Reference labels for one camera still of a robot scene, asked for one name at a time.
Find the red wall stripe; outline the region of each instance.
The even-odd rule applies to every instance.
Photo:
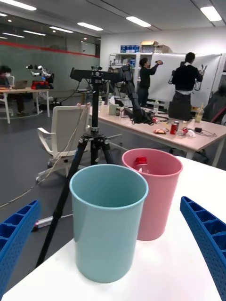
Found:
[[[50,51],[50,52],[57,52],[57,53],[66,53],[68,55],[83,55],[83,56],[91,56],[91,57],[99,58],[99,56],[96,56],[96,55],[87,55],[85,53],[80,53],[80,52],[58,50],[58,49],[52,49],[52,48],[48,48],[48,47],[39,47],[39,46],[34,46],[34,45],[18,44],[18,43],[12,43],[12,42],[2,42],[1,41],[0,45],[17,47],[17,48],[24,48],[24,49],[37,49],[37,50],[42,50],[42,51]]]

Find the white table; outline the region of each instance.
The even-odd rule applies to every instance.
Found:
[[[188,196],[226,222],[226,172],[178,157],[184,165],[165,233],[137,242],[130,271],[119,281],[87,280],[70,241],[8,291],[2,301],[220,301],[201,251],[180,210]]]
[[[194,119],[186,124],[180,121],[179,129],[183,127],[189,127],[192,129],[194,129],[195,127],[201,127],[206,131],[215,133],[217,136],[210,138],[207,136],[201,136],[196,134],[196,137],[192,138],[188,136],[181,137],[181,136],[171,135],[169,132],[166,135],[157,135],[153,132],[154,130],[158,128],[164,128],[164,127],[170,129],[170,125],[166,124],[165,122],[162,122],[160,124],[155,124],[153,126],[150,126],[148,124],[132,124],[129,118],[109,116],[107,113],[107,106],[103,106],[101,108],[98,118],[101,122],[109,124],[119,129],[120,131],[123,129],[127,132],[139,135],[146,139],[150,139],[158,143],[165,144],[169,147],[173,147],[178,150],[185,151],[187,153],[186,157],[188,159],[192,159],[193,155],[197,151],[201,151],[202,149],[205,149],[207,146],[214,144],[215,142],[219,142],[218,149],[212,164],[215,167],[217,166],[226,138],[226,127],[215,123],[206,122],[206,121],[195,123]]]
[[[7,122],[10,124],[10,117],[9,117],[9,109],[8,109],[8,101],[7,97],[8,94],[19,94],[19,93],[35,93],[36,94],[36,107],[37,107],[37,113],[39,114],[39,96],[38,93],[43,92],[46,93],[46,99],[47,99],[47,115],[50,117],[49,112],[49,89],[46,90],[33,90],[31,88],[25,88],[25,89],[8,89],[8,90],[0,90],[0,93],[3,94],[3,99],[0,99],[0,102],[4,102],[5,108],[6,108],[6,116],[7,116]]]

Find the white office chair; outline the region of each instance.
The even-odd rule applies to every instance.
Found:
[[[53,109],[51,133],[42,127],[37,129],[42,145],[47,153],[53,157],[49,160],[48,166],[53,166],[60,158],[53,171],[65,169],[66,175],[68,174],[68,169],[77,151],[79,139],[89,128],[89,111],[90,105],[55,107]],[[76,132],[67,146],[75,128],[77,128]],[[39,173],[36,181],[40,182],[48,173],[48,169]]]
[[[15,77],[11,75],[11,76],[8,78],[8,81],[9,81],[9,84],[10,84],[11,86],[14,86],[14,83],[15,83]],[[5,102],[3,99],[1,99],[1,102],[3,102],[3,103],[5,104],[5,107],[6,107],[6,105],[8,106],[8,103],[6,104],[6,102]],[[0,112],[6,112],[6,109],[5,109],[5,108],[0,108]],[[14,116],[13,109],[8,109],[8,112],[9,112],[9,114],[11,115],[11,117]]]

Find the plastic cup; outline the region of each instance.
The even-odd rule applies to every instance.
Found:
[[[132,264],[146,180],[123,166],[96,165],[77,172],[70,191],[78,269],[96,282],[120,279]]]
[[[160,237],[165,230],[178,177],[183,166],[173,155],[154,149],[134,149],[125,152],[122,156],[123,165],[136,169],[137,157],[147,158],[148,174],[140,174],[146,179],[149,187],[138,239],[154,240]]]

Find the ceiling light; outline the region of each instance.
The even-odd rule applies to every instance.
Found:
[[[18,36],[17,34],[12,34],[12,33],[3,32],[2,34],[6,34],[8,36],[13,36],[13,37],[18,37],[18,38],[24,38],[23,36]]]
[[[207,6],[200,9],[210,21],[221,21],[222,18],[213,6]]]
[[[103,30],[103,29],[100,28],[100,27],[96,27],[96,26],[94,26],[94,25],[90,25],[90,24],[83,23],[83,22],[82,22],[82,23],[78,23],[78,25],[83,26],[83,27],[87,27],[87,28],[89,28],[89,29],[97,30],[97,31]]]
[[[127,17],[126,19],[133,22],[133,23],[136,23],[140,26],[143,26],[143,27],[150,27],[151,26],[151,24],[149,24],[147,22],[144,22],[144,21],[142,21],[142,20],[140,20],[136,17]]]
[[[61,32],[73,33],[71,30],[67,30],[67,29],[63,29],[63,28],[59,28],[59,27],[54,27],[54,26],[51,26],[51,29],[56,29],[56,30],[59,30]]]
[[[28,31],[28,30],[23,30],[23,32],[32,33],[32,34],[37,34],[38,36],[46,36],[46,34],[44,34],[44,33],[30,32],[30,31]]]
[[[34,8],[33,6],[23,4],[21,2],[15,1],[15,0],[0,0],[0,2],[10,4],[10,5],[13,5],[13,6],[17,6],[19,8],[24,8],[24,9],[27,9],[27,10],[36,10],[37,9],[37,8]]]

